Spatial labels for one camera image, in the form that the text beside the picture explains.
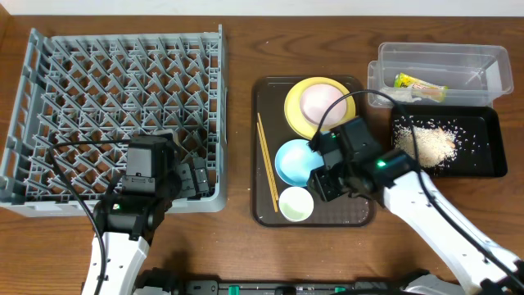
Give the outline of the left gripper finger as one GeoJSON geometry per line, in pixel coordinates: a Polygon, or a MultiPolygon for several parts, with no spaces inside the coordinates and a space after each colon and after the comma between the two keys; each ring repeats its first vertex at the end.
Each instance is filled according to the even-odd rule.
{"type": "Polygon", "coordinates": [[[190,165],[180,164],[177,167],[177,174],[179,178],[181,179],[181,198],[192,198],[195,197],[197,194],[197,191],[195,189],[194,180],[192,177],[192,170],[190,168],[190,165]]]}
{"type": "Polygon", "coordinates": [[[193,171],[196,191],[199,194],[208,193],[210,191],[210,184],[208,179],[208,170],[206,160],[201,157],[193,159],[193,171]]]}

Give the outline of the small white green cup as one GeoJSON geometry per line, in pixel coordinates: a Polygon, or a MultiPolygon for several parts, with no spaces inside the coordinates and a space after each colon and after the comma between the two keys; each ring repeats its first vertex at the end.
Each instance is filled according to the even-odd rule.
{"type": "Polygon", "coordinates": [[[280,194],[278,207],[286,220],[301,222],[313,213],[314,199],[305,188],[289,187],[280,194]]]}

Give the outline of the white pink bowl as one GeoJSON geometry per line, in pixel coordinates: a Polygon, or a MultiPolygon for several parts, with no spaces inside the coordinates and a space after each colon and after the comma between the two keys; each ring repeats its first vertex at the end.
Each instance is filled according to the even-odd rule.
{"type": "MultiPolygon", "coordinates": [[[[324,112],[342,96],[343,93],[332,85],[312,85],[301,94],[300,111],[309,123],[318,125],[324,112]]],[[[343,119],[346,111],[346,103],[339,102],[327,114],[323,125],[334,125],[338,123],[343,119]]]]}

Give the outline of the snack wrapper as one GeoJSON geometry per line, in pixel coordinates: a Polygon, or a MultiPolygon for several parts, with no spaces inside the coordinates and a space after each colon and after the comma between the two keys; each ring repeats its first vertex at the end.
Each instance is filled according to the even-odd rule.
{"type": "Polygon", "coordinates": [[[409,89],[416,98],[430,99],[434,102],[443,102],[448,90],[447,86],[432,84],[405,73],[399,73],[395,77],[394,87],[409,89]]]}

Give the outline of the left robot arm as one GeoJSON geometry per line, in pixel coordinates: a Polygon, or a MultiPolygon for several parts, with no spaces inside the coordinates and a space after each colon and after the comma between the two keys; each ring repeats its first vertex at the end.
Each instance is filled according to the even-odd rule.
{"type": "Polygon", "coordinates": [[[84,294],[182,294],[167,270],[141,272],[156,229],[175,200],[197,200],[210,191],[206,162],[181,160],[175,133],[131,138],[125,172],[112,181],[93,215],[93,240],[84,294]]]}

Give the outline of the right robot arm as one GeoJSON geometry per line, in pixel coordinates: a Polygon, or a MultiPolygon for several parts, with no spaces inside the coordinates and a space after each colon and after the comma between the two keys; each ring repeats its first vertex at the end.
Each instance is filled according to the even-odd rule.
{"type": "Polygon", "coordinates": [[[316,131],[309,148],[324,165],[311,172],[308,188],[325,202],[345,193],[375,199],[431,247],[467,294],[523,292],[523,260],[456,209],[413,157],[385,152],[363,119],[316,131]]]}

